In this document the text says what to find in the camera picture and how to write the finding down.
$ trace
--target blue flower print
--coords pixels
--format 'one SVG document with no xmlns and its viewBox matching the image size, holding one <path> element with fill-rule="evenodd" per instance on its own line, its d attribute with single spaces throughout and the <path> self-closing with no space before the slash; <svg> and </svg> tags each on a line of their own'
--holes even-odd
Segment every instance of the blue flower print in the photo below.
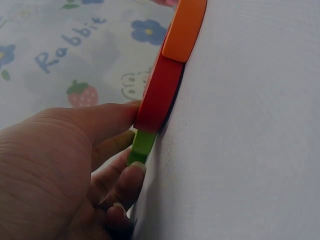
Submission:
<svg viewBox="0 0 320 240">
<path fill-rule="evenodd" d="M 161 45 L 167 33 L 167 30 L 154 20 L 137 20 L 131 26 L 134 29 L 131 33 L 133 39 L 142 43 L 149 42 L 152 45 Z"/>
<path fill-rule="evenodd" d="M 82 4 L 103 4 L 105 0 L 81 0 Z"/>
<path fill-rule="evenodd" d="M 0 45 L 0 69 L 3 65 L 12 63 L 15 59 L 15 45 L 1 46 Z"/>
</svg>

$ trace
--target white surface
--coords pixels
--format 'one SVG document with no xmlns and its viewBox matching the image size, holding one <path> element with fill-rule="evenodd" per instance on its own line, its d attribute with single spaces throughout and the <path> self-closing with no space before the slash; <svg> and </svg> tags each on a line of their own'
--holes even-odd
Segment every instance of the white surface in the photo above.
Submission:
<svg viewBox="0 0 320 240">
<path fill-rule="evenodd" d="M 318 240 L 320 3 L 208 0 L 137 240 Z"/>
</svg>

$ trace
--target fingernail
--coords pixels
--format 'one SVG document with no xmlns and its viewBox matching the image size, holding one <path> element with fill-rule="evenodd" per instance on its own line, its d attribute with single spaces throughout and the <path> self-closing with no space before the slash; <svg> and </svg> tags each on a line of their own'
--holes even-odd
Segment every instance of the fingernail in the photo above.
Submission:
<svg viewBox="0 0 320 240">
<path fill-rule="evenodd" d="M 139 106 L 141 103 L 141 100 L 134 100 L 134 101 L 129 101 L 126 102 L 125 105 L 134 105 L 134 106 Z"/>
<path fill-rule="evenodd" d="M 134 132 L 134 134 L 137 134 L 137 132 L 138 132 L 138 130 L 135 129 L 135 128 L 131 128 L 130 130 L 131 130 L 132 132 Z"/>
<path fill-rule="evenodd" d="M 114 207 L 119 207 L 123 210 L 123 216 L 127 216 L 127 212 L 126 212 L 126 209 L 124 208 L 124 206 L 120 203 L 120 202 L 115 202 L 113 204 Z"/>
<path fill-rule="evenodd" d="M 146 165 L 144 165 L 142 162 L 134 161 L 133 163 L 131 163 L 131 166 L 136 166 L 140 168 L 143 171 L 143 173 L 146 174 L 147 168 Z"/>
</svg>

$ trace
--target skin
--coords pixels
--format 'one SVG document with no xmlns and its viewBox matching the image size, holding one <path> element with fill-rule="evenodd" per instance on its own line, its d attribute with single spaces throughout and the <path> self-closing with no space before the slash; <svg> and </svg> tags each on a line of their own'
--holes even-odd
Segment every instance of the skin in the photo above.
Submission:
<svg viewBox="0 0 320 240">
<path fill-rule="evenodd" d="M 144 181 L 126 166 L 138 108 L 52 108 L 0 131 L 0 239 L 128 239 L 133 225 L 113 205 L 128 210 Z"/>
</svg>

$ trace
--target cartoon print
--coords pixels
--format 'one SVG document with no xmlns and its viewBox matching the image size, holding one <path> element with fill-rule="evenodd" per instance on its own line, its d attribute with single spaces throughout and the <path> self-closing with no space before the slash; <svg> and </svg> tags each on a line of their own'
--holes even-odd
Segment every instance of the cartoon print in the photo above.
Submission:
<svg viewBox="0 0 320 240">
<path fill-rule="evenodd" d="M 72 86 L 66 91 L 69 103 L 74 108 L 95 106 L 98 104 L 98 92 L 86 82 L 73 80 Z"/>
<path fill-rule="evenodd" d="M 160 25 L 157 21 L 136 20 L 132 22 L 131 27 L 134 31 L 131 33 L 133 39 L 145 43 L 149 42 L 152 45 L 159 46 L 165 39 L 167 29 Z"/>
<path fill-rule="evenodd" d="M 11 9 L 8 11 L 8 18 L 4 19 L 3 22 L 0 24 L 0 29 L 2 29 L 6 23 L 25 23 L 30 18 L 34 17 L 39 13 L 39 6 L 38 5 L 31 5 L 25 3 L 17 3 L 14 4 Z"/>
<path fill-rule="evenodd" d="M 75 9 L 83 5 L 88 4 L 103 4 L 105 0 L 66 0 L 67 3 L 61 7 L 61 9 Z"/>
<path fill-rule="evenodd" d="M 144 94 L 146 83 L 149 77 L 149 71 L 138 73 L 127 73 L 122 76 L 123 85 L 122 94 L 130 100 L 140 100 Z"/>
<path fill-rule="evenodd" d="M 10 64 L 15 60 L 15 49 L 16 46 L 14 44 L 11 44 L 9 46 L 0 45 L 0 71 L 2 69 L 2 66 Z M 4 80 L 10 81 L 11 77 L 6 69 L 2 70 L 1 76 Z"/>
</svg>

